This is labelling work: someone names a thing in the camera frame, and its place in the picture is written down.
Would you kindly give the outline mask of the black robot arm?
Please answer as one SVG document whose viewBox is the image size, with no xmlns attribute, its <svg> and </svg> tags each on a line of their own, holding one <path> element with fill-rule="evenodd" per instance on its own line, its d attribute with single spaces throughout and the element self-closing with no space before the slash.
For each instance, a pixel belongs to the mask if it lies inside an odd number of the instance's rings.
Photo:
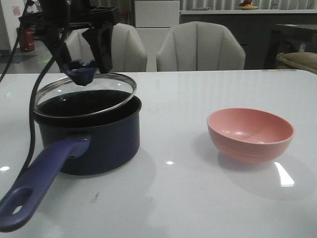
<svg viewBox="0 0 317 238">
<path fill-rule="evenodd" d="M 59 68 L 72 61 L 61 34 L 84 29 L 82 35 L 90 46 L 96 67 L 101 73 L 110 72 L 112 32 L 120 22 L 117 7 L 94 6 L 89 0 L 42 0 L 40 6 L 40 12 L 23 15 L 19 21 L 23 27 L 35 28 Z"/>
</svg>

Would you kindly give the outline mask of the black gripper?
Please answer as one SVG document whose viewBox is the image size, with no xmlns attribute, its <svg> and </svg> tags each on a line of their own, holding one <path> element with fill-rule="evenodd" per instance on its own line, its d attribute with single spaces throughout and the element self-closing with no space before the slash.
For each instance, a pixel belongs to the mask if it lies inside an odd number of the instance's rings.
<svg viewBox="0 0 317 238">
<path fill-rule="evenodd" d="M 41 41 L 51 53 L 60 72 L 71 62 L 65 40 L 67 30 L 90 28 L 82 33 L 90 46 L 100 73 L 112 70 L 111 40 L 113 25 L 119 22 L 116 7 L 43 6 L 42 11 L 19 17 L 21 28 L 43 31 Z"/>
</svg>

